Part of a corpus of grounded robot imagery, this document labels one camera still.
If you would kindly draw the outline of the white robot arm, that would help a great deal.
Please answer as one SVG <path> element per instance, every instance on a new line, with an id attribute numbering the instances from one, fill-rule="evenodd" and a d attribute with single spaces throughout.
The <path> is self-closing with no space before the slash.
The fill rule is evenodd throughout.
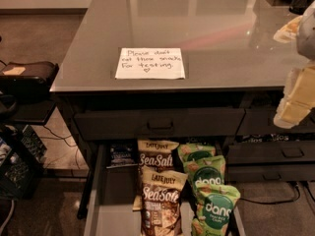
<path id="1" fill-rule="evenodd" d="M 297 126 L 315 107 L 315 2 L 281 27 L 274 40 L 296 41 L 297 53 L 309 62 L 303 68 L 293 68 L 287 75 L 274 124 L 283 129 Z"/>

